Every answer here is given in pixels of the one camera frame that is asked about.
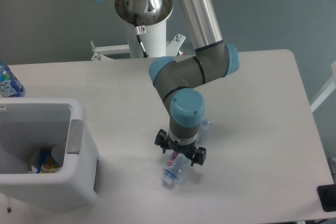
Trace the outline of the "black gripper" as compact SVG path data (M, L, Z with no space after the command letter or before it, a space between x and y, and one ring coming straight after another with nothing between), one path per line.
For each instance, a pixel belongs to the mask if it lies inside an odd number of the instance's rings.
M204 147L195 147L197 136L189 138L178 138L175 135L168 135L166 131L160 129L155 137L154 144L162 149L165 154L167 150L173 150L182 153L191 161L191 167L194 164L203 166L207 156L207 149Z

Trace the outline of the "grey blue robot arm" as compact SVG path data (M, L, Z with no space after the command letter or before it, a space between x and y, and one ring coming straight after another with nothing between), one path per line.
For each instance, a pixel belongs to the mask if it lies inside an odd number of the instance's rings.
M160 130L155 144L162 150L182 153L192 164L203 165L206 149L196 146L205 113L203 96L196 87L236 72L237 49L225 44L211 0L179 0L195 55L182 61L161 56L149 67L149 76L169 116L169 130ZM142 58L150 58L142 28L166 19L172 0L115 0L121 19L129 23Z

